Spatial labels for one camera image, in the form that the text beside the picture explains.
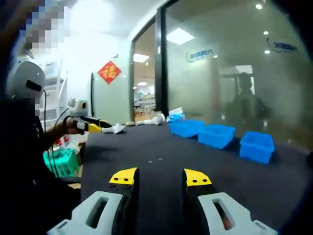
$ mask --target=glass wall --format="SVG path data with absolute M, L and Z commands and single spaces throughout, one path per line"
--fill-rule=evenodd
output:
M 166 10 L 169 110 L 313 149 L 313 69 L 272 1 L 180 0 Z

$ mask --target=black table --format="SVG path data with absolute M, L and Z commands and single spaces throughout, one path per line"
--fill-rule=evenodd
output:
M 185 234 L 181 172 L 205 173 L 217 190 L 278 230 L 299 202 L 311 177 L 308 151 L 275 144 L 269 164 L 239 157 L 239 140 L 227 150 L 173 136 L 163 126 L 126 127 L 124 134 L 90 134 L 84 157 L 82 199 L 107 185 L 119 170 L 140 168 L 138 234 Z

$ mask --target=black cable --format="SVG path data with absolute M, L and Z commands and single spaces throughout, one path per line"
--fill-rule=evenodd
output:
M 67 110 L 68 110 L 68 108 L 65 109 L 65 110 L 61 113 L 61 115 L 58 117 L 58 119 L 56 120 L 56 122 L 55 122 L 55 124 L 54 124 L 53 131 L 55 130 L 55 127 L 57 126 L 58 121 L 60 120 L 60 118 L 62 117 L 62 115 L 63 115 Z
M 44 94 L 45 94 L 45 110 L 44 110 L 44 126 L 45 126 L 45 111 L 46 111 L 46 105 L 47 105 L 47 93 L 45 92 L 45 90 L 44 90 Z M 53 168 L 52 168 L 52 165 L 51 165 L 50 154 L 49 154 L 49 148 L 47 149 L 47 155 L 48 155 L 50 169 L 53 172 Z

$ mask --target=blue basket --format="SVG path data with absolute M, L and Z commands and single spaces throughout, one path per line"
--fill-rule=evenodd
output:
M 172 122 L 168 125 L 172 134 L 179 135 L 184 138 L 190 138 L 196 136 L 201 128 L 204 127 L 204 121 L 185 120 Z
M 202 128 L 198 135 L 198 142 L 214 148 L 225 148 L 234 138 L 235 128 L 222 125 L 209 125 Z
M 271 135 L 258 132 L 246 132 L 240 145 L 240 157 L 266 164 L 275 150 Z

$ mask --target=company logo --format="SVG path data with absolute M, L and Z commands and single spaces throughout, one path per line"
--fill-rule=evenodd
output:
M 282 52 L 298 52 L 298 47 L 288 44 L 288 43 L 281 43 L 281 42 L 272 42 L 269 38 L 267 38 L 267 43 L 268 45 L 273 48 L 274 51 L 277 53 L 282 53 Z
M 192 63 L 194 62 L 195 60 L 199 60 L 209 54 L 213 54 L 213 49 L 209 49 L 209 50 L 201 50 L 201 51 L 198 51 L 198 52 L 195 52 L 195 53 L 187 53 L 186 57 L 187 57 L 187 60 Z

